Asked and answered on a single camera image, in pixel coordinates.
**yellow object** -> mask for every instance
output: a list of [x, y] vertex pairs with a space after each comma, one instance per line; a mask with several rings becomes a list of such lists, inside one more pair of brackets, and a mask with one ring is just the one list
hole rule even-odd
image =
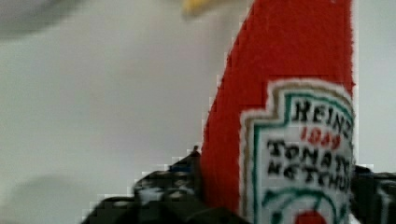
[[214, 0], [184, 0], [183, 12], [187, 15], [198, 13], [207, 7]]

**black object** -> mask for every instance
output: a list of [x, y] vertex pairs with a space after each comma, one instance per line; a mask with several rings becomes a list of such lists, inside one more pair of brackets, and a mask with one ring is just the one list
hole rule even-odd
[[396, 223], [396, 174], [355, 166], [351, 211], [361, 224]]
[[[133, 187], [133, 198], [103, 200], [82, 224], [248, 224], [224, 207], [203, 201], [197, 148], [168, 171], [153, 172]], [[396, 223], [396, 174], [355, 166], [351, 212], [361, 224]]]

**white background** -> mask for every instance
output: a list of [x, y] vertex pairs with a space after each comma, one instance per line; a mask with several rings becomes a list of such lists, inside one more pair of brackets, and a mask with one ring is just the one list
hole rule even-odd
[[[0, 27], [1, 224], [79, 223], [201, 141], [248, 3], [197, 20], [180, 5], [81, 0], [52, 24]], [[357, 159], [395, 171], [396, 2], [359, 5]]]

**bottle label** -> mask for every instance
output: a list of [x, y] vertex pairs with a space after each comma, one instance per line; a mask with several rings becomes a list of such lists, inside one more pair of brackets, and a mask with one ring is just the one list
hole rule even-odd
[[270, 83], [241, 114], [239, 212], [253, 224], [347, 223], [354, 112], [342, 86]]

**red knitted fabric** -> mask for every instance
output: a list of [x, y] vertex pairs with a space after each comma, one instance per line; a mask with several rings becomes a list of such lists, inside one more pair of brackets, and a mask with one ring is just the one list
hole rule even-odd
[[205, 202], [238, 211], [241, 112], [265, 108], [270, 81], [320, 78], [352, 95], [351, 0], [256, 0], [205, 126]]

